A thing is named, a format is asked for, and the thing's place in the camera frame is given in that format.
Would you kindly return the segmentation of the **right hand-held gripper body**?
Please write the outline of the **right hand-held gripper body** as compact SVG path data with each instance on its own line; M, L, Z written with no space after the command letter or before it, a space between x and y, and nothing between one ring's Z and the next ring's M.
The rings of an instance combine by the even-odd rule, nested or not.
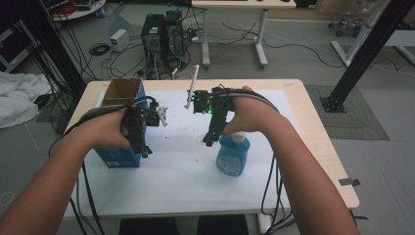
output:
M212 126L224 126L227 123L229 112L230 95L229 91L219 87L214 87L211 92L207 90L196 90L196 80L198 78L200 66L195 65L195 71L191 79L190 88L187 90L187 99L184 106L189 109L193 104L193 113L210 114Z

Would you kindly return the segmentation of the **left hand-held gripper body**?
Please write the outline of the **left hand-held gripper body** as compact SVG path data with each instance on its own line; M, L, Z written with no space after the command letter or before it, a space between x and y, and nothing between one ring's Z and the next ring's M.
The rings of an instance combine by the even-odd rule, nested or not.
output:
M139 97L126 105L123 124L131 147L146 147L148 126L167 126L167 107L160 106L154 97Z

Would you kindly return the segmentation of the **blue cardboard box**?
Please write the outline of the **blue cardboard box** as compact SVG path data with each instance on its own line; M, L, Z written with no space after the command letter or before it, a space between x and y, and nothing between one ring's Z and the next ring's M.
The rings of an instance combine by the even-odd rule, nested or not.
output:
M108 88L99 95L95 107L124 105L145 95L140 78L113 78ZM95 148L95 152L108 168L140 165L141 155L135 154L132 149Z

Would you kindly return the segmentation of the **blue pump bottle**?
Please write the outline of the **blue pump bottle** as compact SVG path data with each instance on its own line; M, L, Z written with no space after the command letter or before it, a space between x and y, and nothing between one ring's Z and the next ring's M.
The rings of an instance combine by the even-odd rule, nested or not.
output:
M251 146L245 132L235 132L219 138L220 149L216 157L216 166L223 173L239 176L243 173Z

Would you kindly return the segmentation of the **person's left hand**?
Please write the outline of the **person's left hand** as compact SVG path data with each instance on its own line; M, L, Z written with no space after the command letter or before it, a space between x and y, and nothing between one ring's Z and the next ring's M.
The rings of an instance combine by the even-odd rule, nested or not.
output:
M81 127L86 131L86 137L92 147L131 147L125 137L126 126L122 123L126 109L111 112L86 121Z

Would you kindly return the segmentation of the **person's left leg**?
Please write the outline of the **person's left leg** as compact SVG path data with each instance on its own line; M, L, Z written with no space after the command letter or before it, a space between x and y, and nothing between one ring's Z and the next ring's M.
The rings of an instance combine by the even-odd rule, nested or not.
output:
M118 235L180 235L174 218L134 218L120 222Z

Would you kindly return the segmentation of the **person's leg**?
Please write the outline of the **person's leg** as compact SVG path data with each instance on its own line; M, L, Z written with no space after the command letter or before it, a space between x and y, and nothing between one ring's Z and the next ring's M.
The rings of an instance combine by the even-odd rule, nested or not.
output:
M249 235L249 229L242 214L204 215L199 217L197 235Z
M118 235L180 235L174 218L134 218L120 222Z

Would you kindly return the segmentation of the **black computer tower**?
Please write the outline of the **black computer tower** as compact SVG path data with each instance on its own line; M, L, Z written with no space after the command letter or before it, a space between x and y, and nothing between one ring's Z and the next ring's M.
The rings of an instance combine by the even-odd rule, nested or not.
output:
M181 11L167 11L163 21L164 52L169 58L181 61L185 53Z
M149 14L146 16L141 31L141 39L146 55L157 55L162 60L165 58L163 21L164 15Z

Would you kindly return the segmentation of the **small white device box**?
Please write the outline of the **small white device box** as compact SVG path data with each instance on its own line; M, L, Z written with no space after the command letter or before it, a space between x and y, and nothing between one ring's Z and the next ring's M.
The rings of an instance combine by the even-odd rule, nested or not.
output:
M126 29L119 29L115 34L110 37L113 49L116 52L121 52L130 43L128 32Z

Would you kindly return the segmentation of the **white table foot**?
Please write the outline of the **white table foot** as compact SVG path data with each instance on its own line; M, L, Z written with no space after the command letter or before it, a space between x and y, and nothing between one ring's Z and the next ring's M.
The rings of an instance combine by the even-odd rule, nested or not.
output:
M265 235L271 226L271 218L269 215L259 213L257 216L258 232Z

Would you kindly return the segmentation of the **white cloth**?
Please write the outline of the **white cloth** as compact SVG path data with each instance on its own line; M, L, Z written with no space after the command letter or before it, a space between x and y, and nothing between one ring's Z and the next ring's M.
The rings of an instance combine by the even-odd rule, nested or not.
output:
M0 71L0 128L13 127L39 114L35 100L51 92L44 74Z

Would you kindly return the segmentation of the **white metal stand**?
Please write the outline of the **white metal stand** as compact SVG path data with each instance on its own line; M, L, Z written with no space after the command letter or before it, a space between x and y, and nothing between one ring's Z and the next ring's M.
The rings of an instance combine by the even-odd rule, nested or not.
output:
M376 24L380 15L384 12L387 5L391 0L366 0L364 3L370 3L373 7L373 13L367 21L365 21L364 26L361 28L359 35L354 38L351 46L347 51L345 51L340 43L336 40L331 42L331 46L336 51L343 64L348 67L351 64L352 59L355 57L356 53L363 45L364 41L368 37L369 33L372 31L374 25Z

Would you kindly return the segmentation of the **white side table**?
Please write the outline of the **white side table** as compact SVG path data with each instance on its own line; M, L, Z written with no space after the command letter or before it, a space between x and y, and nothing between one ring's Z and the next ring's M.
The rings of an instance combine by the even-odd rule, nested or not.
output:
M415 56L407 50L407 47L415 47L415 30L396 30L386 46L394 47L411 65L415 66Z

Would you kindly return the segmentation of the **black aluminium post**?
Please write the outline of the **black aluminium post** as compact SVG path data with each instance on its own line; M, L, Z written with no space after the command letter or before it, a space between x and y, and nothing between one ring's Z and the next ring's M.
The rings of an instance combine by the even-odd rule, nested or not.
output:
M390 0L339 83L328 97L320 98L326 113L341 113L345 110L346 97L414 6L415 0Z
M0 24L10 26L18 20L24 22L37 41L37 47L30 51L30 56L62 93L78 100L86 83L65 49L59 31L42 1L0 0Z

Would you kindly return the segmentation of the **grey metal bracket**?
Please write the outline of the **grey metal bracket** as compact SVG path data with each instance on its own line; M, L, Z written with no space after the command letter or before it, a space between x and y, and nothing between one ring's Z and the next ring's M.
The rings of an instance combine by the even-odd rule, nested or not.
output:
M356 187L356 186L360 185L360 181L357 178L355 178L355 179L352 179L350 177L342 178L342 179L339 180L339 182L342 186L350 185L352 187Z

